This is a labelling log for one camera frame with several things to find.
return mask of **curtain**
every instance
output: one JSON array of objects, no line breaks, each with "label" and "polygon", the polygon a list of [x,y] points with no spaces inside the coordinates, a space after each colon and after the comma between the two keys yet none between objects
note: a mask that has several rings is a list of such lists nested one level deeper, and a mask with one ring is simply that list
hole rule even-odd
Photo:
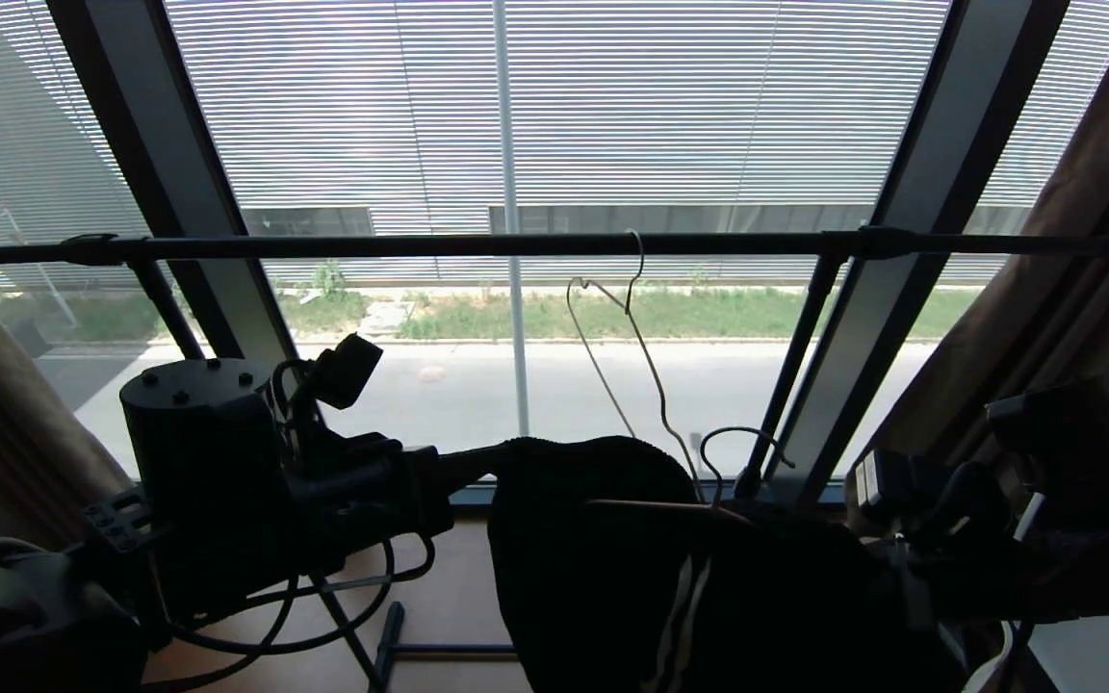
[{"label": "curtain", "polygon": [[[1109,70],[1021,233],[1109,237]],[[1109,383],[1109,254],[1011,258],[938,344],[868,448],[928,463],[999,460],[984,405],[1095,375]],[[999,473],[1016,486],[1011,469]],[[846,486],[851,495],[853,475]]]},{"label": "curtain", "polygon": [[83,536],[81,509],[129,485],[0,325],[0,499],[61,549]]}]

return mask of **clothing rack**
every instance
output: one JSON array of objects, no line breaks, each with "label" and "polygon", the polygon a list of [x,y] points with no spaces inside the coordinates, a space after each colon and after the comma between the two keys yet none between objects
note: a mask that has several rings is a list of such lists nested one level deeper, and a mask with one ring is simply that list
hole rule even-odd
[{"label": "clothing rack", "polygon": [[[806,285],[806,300],[793,330],[792,343],[777,375],[764,429],[774,429],[793,389],[824,304],[832,293],[836,273],[846,259],[888,259],[902,255],[947,255],[952,253],[1057,255],[1092,258],[1109,251],[1106,237],[955,236],[919,234],[889,227],[821,233],[757,234],[653,234],[643,240],[597,234],[481,234],[481,236],[393,236],[393,237],[138,237],[122,240],[114,234],[78,236],[55,244],[0,246],[0,265],[65,262],[80,265],[126,264],[142,289],[156,306],[182,355],[202,359],[203,350],[179,303],[166,284],[160,259],[261,259],[261,258],[411,258],[413,256],[594,256],[594,255],[817,255],[813,276]],[[734,496],[751,499],[759,492],[767,442],[761,438],[747,466],[735,481]],[[325,608],[338,625],[348,616],[335,595],[321,593]],[[400,641],[405,607],[388,608],[383,635],[370,661],[356,632],[345,641],[365,672],[370,693],[388,689],[391,670],[405,659],[436,661],[513,660],[513,645],[410,644]]]}]

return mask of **concrete road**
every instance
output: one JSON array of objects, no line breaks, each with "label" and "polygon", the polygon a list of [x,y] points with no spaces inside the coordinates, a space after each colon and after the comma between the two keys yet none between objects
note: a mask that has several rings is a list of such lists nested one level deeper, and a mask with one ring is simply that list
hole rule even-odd
[{"label": "concrete road", "polygon": [[[313,358],[319,347],[299,350]],[[674,430],[689,439],[722,426],[756,426],[784,350],[784,344],[653,344]],[[932,350],[925,344],[901,350],[843,465],[862,451]],[[628,434],[581,346],[529,344],[527,351],[532,435],[567,441]],[[678,444],[661,428],[659,394],[639,348],[596,346],[594,355],[638,437],[682,460]],[[136,477],[119,388],[143,369],[179,358],[176,349],[162,346],[142,353],[57,353],[42,356],[39,365],[77,417]],[[406,445],[433,444],[445,451],[512,438],[518,422],[511,346],[387,346],[358,404],[327,412],[327,420],[340,434],[378,430]],[[747,434],[722,435],[710,444],[709,459],[723,473],[736,473],[752,444]],[[695,460],[694,450],[691,455]]]}]

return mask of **grass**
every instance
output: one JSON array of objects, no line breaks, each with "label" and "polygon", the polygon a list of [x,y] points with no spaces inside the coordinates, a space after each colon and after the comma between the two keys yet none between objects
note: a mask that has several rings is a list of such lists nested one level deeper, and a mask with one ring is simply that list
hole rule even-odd
[{"label": "grass", "polygon": [[[943,337],[976,296],[976,291],[934,291],[910,337]],[[488,291],[480,295],[441,297],[410,293],[404,299],[413,302],[415,310],[400,325],[397,337],[511,338],[510,306],[506,295],[492,295]],[[343,335],[357,329],[370,298],[357,291],[335,289],[307,303],[289,294],[278,295],[277,302],[289,329],[297,338],[303,338]],[[523,302],[527,337],[576,338],[562,293],[528,294]],[[0,320],[11,327],[18,320],[31,318],[50,342],[145,342],[167,337],[153,304],[142,294],[67,295],[67,303],[75,313],[77,327],[71,327],[55,299],[45,294],[0,295]],[[647,337],[788,338],[802,310],[804,295],[775,288],[673,289],[659,286],[638,288],[632,303],[635,322]],[[628,318],[603,295],[578,291],[572,294],[572,306],[590,339],[632,335]]]},{"label": "grass", "polygon": [[[936,291],[925,304],[910,337],[943,337],[977,296],[974,291]],[[775,288],[638,289],[635,322],[647,337],[787,338],[802,310],[804,295]],[[505,295],[451,295],[418,302],[426,307],[400,325],[408,339],[509,339],[511,316]],[[590,339],[630,337],[628,318],[603,295],[573,294],[572,306]],[[827,312],[821,317],[820,328]],[[562,295],[525,296],[525,335],[530,338],[576,337]]]}]

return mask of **white pole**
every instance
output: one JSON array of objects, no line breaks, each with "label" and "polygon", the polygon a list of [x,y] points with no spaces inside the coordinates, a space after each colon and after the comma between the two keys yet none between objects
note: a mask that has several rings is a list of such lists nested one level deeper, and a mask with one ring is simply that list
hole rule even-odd
[{"label": "white pole", "polygon": [[[507,233],[520,233],[516,210],[516,153],[511,137],[511,79],[507,73],[507,1],[494,0],[494,73],[499,85],[499,141],[502,150],[502,223]],[[525,364],[525,306],[520,258],[507,258],[507,288],[511,297],[511,355],[516,374],[516,419],[520,435],[529,435],[529,377]]]},{"label": "white pole", "polygon": [[[28,241],[23,237],[23,232],[19,231],[19,224],[14,223],[14,215],[11,214],[11,210],[1,208],[0,216],[6,216],[8,223],[11,223],[11,231],[14,232],[17,242],[21,245],[28,245]],[[71,312],[71,307],[67,304],[67,298],[62,298],[62,294],[59,294],[58,288],[54,288],[54,283],[49,279],[49,273],[45,272],[45,267],[41,263],[37,263],[37,272],[40,272],[40,278],[45,282],[45,288],[49,288],[49,294],[53,296],[54,302],[58,302],[58,307],[62,308],[62,314],[70,320],[71,327],[77,327],[79,320],[75,320],[75,313]]]}]

